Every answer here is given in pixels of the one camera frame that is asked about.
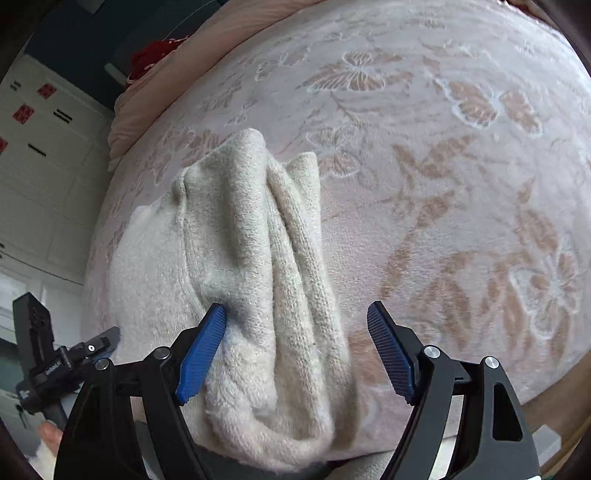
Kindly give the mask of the left hand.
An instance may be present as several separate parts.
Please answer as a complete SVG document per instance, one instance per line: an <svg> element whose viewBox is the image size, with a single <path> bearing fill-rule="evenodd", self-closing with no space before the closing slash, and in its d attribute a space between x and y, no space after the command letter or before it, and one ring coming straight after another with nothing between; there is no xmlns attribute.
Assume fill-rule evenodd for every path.
<svg viewBox="0 0 591 480"><path fill-rule="evenodd" d="M53 422L45 421L37 433L40 444L34 455L27 456L27 460L42 479L52 480L63 432Z"/></svg>

